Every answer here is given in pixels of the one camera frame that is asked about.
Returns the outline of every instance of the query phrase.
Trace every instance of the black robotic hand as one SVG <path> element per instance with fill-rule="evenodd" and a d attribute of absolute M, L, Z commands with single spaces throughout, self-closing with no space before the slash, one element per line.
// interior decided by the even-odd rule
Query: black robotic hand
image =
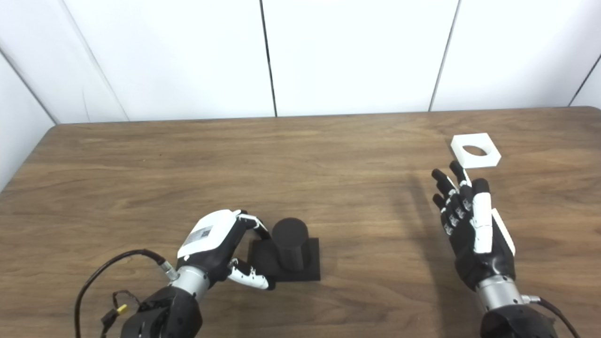
<path fill-rule="evenodd" d="M 499 213 L 491 207 L 488 182 L 471 182 L 457 161 L 451 162 L 450 168 L 459 188 L 442 171 L 434 169 L 432 177 L 442 195 L 435 194 L 433 201 L 441 210 L 442 227 L 455 252 L 459 277 L 472 290 L 496 275 L 515 280 L 515 247 Z"/>

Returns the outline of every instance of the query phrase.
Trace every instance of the wire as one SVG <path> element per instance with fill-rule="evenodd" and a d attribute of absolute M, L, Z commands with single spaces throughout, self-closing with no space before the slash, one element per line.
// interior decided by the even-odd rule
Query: wire
<path fill-rule="evenodd" d="M 564 316 L 564 314 L 561 313 L 561 310 L 558 309 L 555 305 L 551 304 L 549 301 L 543 299 L 542 297 L 539 301 L 536 301 L 534 303 L 551 311 L 555 316 L 558 316 L 561 319 L 561 321 L 564 322 L 564 324 L 567 326 L 567 329 L 570 330 L 572 336 L 574 336 L 574 338 L 580 338 L 580 335 L 578 334 L 578 332 L 576 332 L 574 326 L 572 326 L 570 321 L 567 320 L 566 316 Z"/>
<path fill-rule="evenodd" d="M 129 292 L 129 290 L 119 290 L 119 291 L 113 292 L 113 306 L 115 307 L 115 309 L 119 308 L 119 303 L 117 303 L 117 295 L 119 293 L 125 293 L 127 296 L 129 296 L 129 298 L 131 298 L 134 301 L 136 301 L 136 304 L 138 305 L 138 307 L 140 306 L 140 300 L 138 299 L 138 297 L 136 297 L 136 295 L 134 295 L 133 293 Z"/>
<path fill-rule="evenodd" d="M 129 256 L 135 256 L 138 254 L 153 259 L 157 263 L 157 265 L 161 265 L 161 264 L 165 263 L 165 258 L 163 258 L 163 256 L 161 256 L 160 254 L 157 254 L 154 251 L 150 251 L 150 250 L 146 250 L 146 249 L 137 249 L 137 250 L 126 251 L 122 254 L 119 254 L 119 255 L 109 259 L 106 263 L 104 263 L 101 267 L 99 267 L 98 270 L 96 270 L 88 278 L 88 280 L 84 283 L 84 285 L 81 287 L 81 290 L 79 291 L 79 294 L 77 295 L 77 299 L 75 299 L 75 313 L 74 313 L 75 338 L 81 338 L 81 327 L 80 327 L 80 323 L 79 323 L 79 317 L 81 314 L 81 301 L 84 298 L 84 294 L 88 290 L 88 288 L 90 287 L 92 282 L 96 278 L 98 278 L 98 276 L 104 270 L 106 270 L 109 266 L 120 261 L 121 259 L 124 259 Z"/>

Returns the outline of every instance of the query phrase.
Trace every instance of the label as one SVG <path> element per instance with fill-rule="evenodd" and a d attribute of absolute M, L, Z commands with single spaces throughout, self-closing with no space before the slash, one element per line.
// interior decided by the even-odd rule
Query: label
<path fill-rule="evenodd" d="M 194 232 L 190 232 L 190 235 L 188 235 L 188 238 L 186 238 L 182 247 L 184 245 L 187 245 L 187 244 L 190 244 L 190 243 L 193 243 L 196 241 L 200 241 L 203 238 L 209 237 L 209 233 L 211 232 L 212 228 L 213 228 L 213 226 L 208 226 L 208 227 L 204 227 L 202 229 L 198 229 Z"/>

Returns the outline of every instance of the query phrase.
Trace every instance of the white finger segment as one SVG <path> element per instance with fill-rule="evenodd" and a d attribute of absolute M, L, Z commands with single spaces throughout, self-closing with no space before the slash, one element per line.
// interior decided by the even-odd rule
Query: white finger segment
<path fill-rule="evenodd" d="M 474 252 L 489 253 L 492 251 L 492 207 L 490 193 L 481 192 L 474 196 L 472 203 L 474 218 L 472 226 L 475 230 Z"/>
<path fill-rule="evenodd" d="M 509 235 L 509 231 L 507 231 L 505 223 L 503 223 L 503 220 L 501 219 L 501 216 L 499 215 L 499 212 L 496 210 L 496 208 L 492 209 L 492 218 L 495 220 L 496 225 L 499 227 L 499 230 L 503 234 L 503 238 L 505 239 L 507 246 L 509 246 L 511 253 L 515 256 L 516 246 L 514 245 L 513 239 Z"/>

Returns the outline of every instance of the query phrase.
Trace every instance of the black finger segment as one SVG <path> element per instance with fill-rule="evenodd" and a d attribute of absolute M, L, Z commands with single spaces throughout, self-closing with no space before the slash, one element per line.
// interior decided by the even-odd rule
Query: black finger segment
<path fill-rule="evenodd" d="M 434 194 L 432 197 L 432 201 L 438 207 L 438 209 L 442 210 L 445 207 L 445 199 L 440 196 L 440 194 Z"/>
<path fill-rule="evenodd" d="M 451 180 L 439 169 L 432 170 L 432 177 L 436 180 L 436 187 L 444 196 L 451 195 L 452 191 L 455 190 L 455 186 L 451 183 Z"/>
<path fill-rule="evenodd" d="M 472 182 L 472 192 L 477 195 L 481 192 L 490 192 L 490 187 L 486 179 L 475 179 Z"/>
<path fill-rule="evenodd" d="M 449 168 L 451 168 L 451 171 L 453 172 L 453 174 L 455 174 L 455 176 L 457 176 L 457 180 L 459 182 L 468 179 L 467 177 L 465 177 L 465 171 L 463 171 L 463 167 L 456 160 L 451 162 L 451 164 L 449 165 Z"/>

